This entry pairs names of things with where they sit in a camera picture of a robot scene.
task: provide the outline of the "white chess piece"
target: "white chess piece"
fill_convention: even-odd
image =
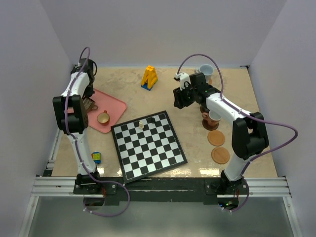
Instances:
[[[140,128],[140,129],[144,129],[144,125],[143,125],[143,122],[142,122],[142,121],[139,121],[139,128]]]

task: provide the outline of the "light blue cup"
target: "light blue cup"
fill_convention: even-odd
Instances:
[[[196,68],[194,70],[195,73],[203,73],[205,75],[206,83],[209,83],[209,80],[211,79],[211,76],[214,72],[214,68],[209,64],[203,64],[199,68]]]

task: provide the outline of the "chessboard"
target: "chessboard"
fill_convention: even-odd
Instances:
[[[125,183],[187,163],[166,111],[114,125],[111,130]]]

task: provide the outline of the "white wall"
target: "white wall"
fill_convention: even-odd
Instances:
[[[98,65],[178,66],[206,53],[249,65],[285,0],[41,0],[70,60],[91,46]],[[188,65],[208,62],[192,59]]]
[[[315,236],[316,207],[316,1],[288,0],[250,65],[259,108],[266,119],[289,123],[299,137],[274,153],[286,175],[304,236]],[[268,127],[271,146],[291,131]]]
[[[13,237],[47,163],[57,127],[52,97],[71,64],[38,0],[3,0],[0,29],[0,236]]]

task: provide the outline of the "table top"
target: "table top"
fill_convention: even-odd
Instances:
[[[148,91],[140,86],[145,68],[99,68],[94,88],[126,102],[127,109],[117,123],[164,110],[168,112],[188,163],[153,177],[218,177],[227,164],[217,164],[211,157],[215,147],[207,139],[209,131],[202,126],[199,104],[193,103],[181,110],[173,106],[172,90],[179,87],[179,83],[173,80],[176,71],[176,68],[157,68],[158,82]],[[194,73],[193,69],[182,71]],[[222,69],[221,72],[224,78],[224,95],[243,109],[259,111],[247,69]],[[212,81],[212,85],[220,89],[216,70]],[[227,121],[221,120],[218,130],[226,137],[222,147],[232,156],[231,126]],[[104,134],[88,127],[87,134],[91,152],[98,151],[102,154],[101,164],[98,165],[100,175],[122,176],[112,133]],[[76,175],[74,151],[67,136],[63,134],[52,176]],[[245,177],[277,177],[272,155],[264,155],[252,162]]]

